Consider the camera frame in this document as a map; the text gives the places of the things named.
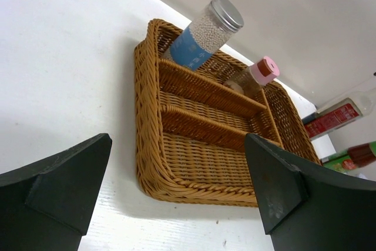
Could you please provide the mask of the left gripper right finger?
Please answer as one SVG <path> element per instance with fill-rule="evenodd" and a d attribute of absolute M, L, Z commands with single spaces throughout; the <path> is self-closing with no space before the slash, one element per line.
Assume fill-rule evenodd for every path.
<path fill-rule="evenodd" d="M 375 249 L 375 182 L 327 169 L 253 133 L 244 147 L 275 250 Z"/>

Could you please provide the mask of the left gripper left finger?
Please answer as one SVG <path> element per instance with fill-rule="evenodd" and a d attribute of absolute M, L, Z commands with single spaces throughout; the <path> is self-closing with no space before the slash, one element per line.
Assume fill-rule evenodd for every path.
<path fill-rule="evenodd" d="M 77 250 L 111 147 L 110 136 L 101 133 L 1 174 L 1 250 Z"/>

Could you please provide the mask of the tall dark vinegar bottle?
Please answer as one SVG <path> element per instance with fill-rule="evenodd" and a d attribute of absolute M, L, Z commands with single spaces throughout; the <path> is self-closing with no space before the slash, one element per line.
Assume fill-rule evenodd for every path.
<path fill-rule="evenodd" d="M 375 108 L 375 88 L 349 93 L 302 119 L 311 140 L 369 115 Z"/>

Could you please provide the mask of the pink-cap clear spice bottle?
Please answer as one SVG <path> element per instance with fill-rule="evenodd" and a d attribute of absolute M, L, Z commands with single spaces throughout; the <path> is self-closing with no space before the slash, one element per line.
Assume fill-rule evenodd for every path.
<path fill-rule="evenodd" d="M 225 81 L 224 86 L 249 98 L 253 98 L 268 83 L 280 75 L 277 64 L 268 56 L 257 63 L 235 73 Z"/>

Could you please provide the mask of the silver-lid jar with blue label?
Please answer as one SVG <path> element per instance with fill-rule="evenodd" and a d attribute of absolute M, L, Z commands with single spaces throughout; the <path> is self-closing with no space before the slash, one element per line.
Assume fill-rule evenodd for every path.
<path fill-rule="evenodd" d="M 229 0 L 211 0 L 162 57 L 195 71 L 243 26 L 240 12 Z"/>

